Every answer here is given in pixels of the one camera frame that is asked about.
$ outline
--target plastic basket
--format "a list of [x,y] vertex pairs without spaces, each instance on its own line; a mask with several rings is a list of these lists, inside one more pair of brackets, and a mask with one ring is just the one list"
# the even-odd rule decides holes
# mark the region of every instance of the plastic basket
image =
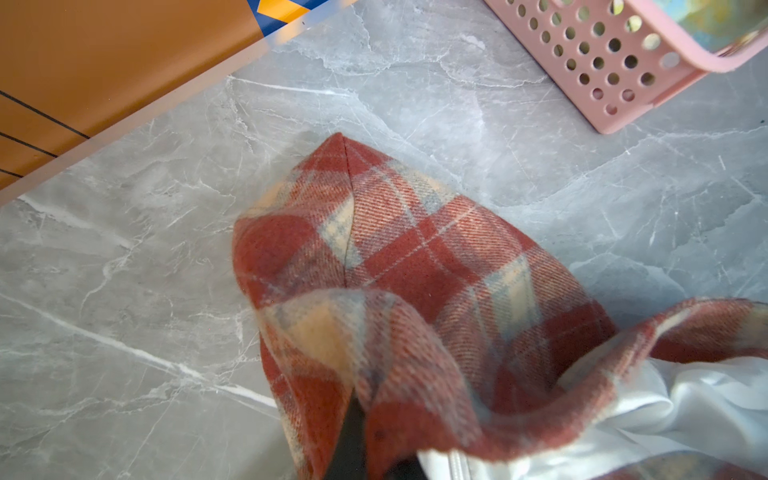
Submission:
[[485,2],[602,134],[768,45],[763,32],[733,55],[710,53],[653,0],[624,0],[617,15],[611,0]]

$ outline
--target red plaid garment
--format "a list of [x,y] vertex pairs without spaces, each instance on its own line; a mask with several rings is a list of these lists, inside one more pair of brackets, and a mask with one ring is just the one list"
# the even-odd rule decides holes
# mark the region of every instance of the red plaid garment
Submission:
[[[689,300],[617,335],[530,238],[341,134],[237,221],[233,262],[304,479],[323,477],[353,390],[378,480],[418,450],[498,461],[566,445],[648,356],[768,358],[768,308],[746,300]],[[648,475],[759,477],[693,453],[609,477]]]

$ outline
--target gray marble floor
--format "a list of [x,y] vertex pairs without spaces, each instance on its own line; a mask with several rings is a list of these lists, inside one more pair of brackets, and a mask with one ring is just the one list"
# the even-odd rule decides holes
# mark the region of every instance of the gray marble floor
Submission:
[[768,301],[768,52],[601,136],[481,0],[360,0],[0,210],[0,478],[289,478],[238,213],[342,131],[627,325]]

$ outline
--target clothing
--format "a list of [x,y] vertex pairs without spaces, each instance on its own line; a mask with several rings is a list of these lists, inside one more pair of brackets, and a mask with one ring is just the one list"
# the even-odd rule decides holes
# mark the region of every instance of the clothing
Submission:
[[[519,230],[341,134],[237,221],[233,265],[305,479],[323,477],[353,391],[380,480],[417,452],[510,462],[570,445],[648,357],[768,358],[768,306],[748,300],[688,300],[617,333]],[[679,453],[610,475],[656,471],[757,478]]]

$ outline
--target black stripe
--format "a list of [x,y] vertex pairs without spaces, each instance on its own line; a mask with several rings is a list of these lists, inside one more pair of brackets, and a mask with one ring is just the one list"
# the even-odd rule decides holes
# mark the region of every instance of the black stripe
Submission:
[[2,168],[0,168],[0,174],[8,174],[8,175],[13,175],[14,177],[24,178],[24,175],[15,174],[13,172],[3,170]]
[[18,139],[18,138],[16,138],[16,137],[12,137],[11,135],[7,135],[7,134],[4,134],[4,133],[2,133],[1,131],[0,131],[0,137],[5,137],[5,138],[8,138],[9,140],[13,140],[13,141],[14,141],[14,142],[16,142],[17,144],[22,144],[22,145],[25,145],[26,147],[34,148],[35,150],[37,150],[38,152],[40,152],[40,153],[42,153],[42,154],[51,155],[53,158],[56,158],[56,157],[58,157],[58,155],[53,155],[53,154],[52,154],[51,152],[49,152],[49,151],[45,151],[45,150],[43,150],[42,148],[37,148],[37,147],[36,147],[35,145],[33,145],[33,144],[28,144],[27,142],[25,142],[25,141],[23,141],[23,140],[19,140],[19,139]]
[[65,124],[64,122],[60,122],[60,121],[56,120],[51,115],[44,114],[43,112],[39,111],[37,108],[32,107],[30,104],[26,104],[23,101],[19,100],[18,98],[14,98],[14,97],[12,97],[11,95],[5,93],[2,90],[0,90],[0,95],[2,95],[3,97],[5,97],[5,98],[7,98],[9,100],[12,100],[12,101],[16,102],[17,104],[21,105],[22,107],[26,107],[26,108],[34,111],[38,115],[42,115],[43,117],[46,117],[48,120],[50,120],[50,121],[52,121],[52,122],[54,122],[56,124],[61,125],[62,127],[66,128],[67,130],[71,130],[71,131],[75,132],[76,134],[80,135],[83,138],[90,138],[86,134],[84,134],[84,133],[82,133],[80,131],[75,130],[74,128],[70,127],[69,125]]

